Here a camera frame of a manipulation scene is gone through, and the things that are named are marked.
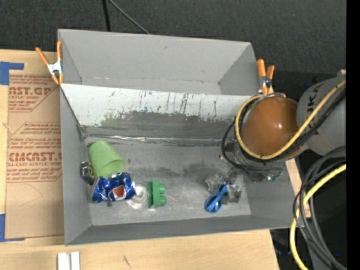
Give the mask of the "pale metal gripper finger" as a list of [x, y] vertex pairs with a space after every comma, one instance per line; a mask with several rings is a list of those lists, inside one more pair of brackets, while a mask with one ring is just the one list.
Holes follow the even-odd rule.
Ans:
[[205, 179], [205, 183], [210, 193], [217, 193], [219, 186], [225, 184], [225, 175], [223, 174], [210, 175]]
[[242, 195], [242, 177], [233, 178], [228, 184], [228, 194], [224, 197], [224, 202], [237, 203]]

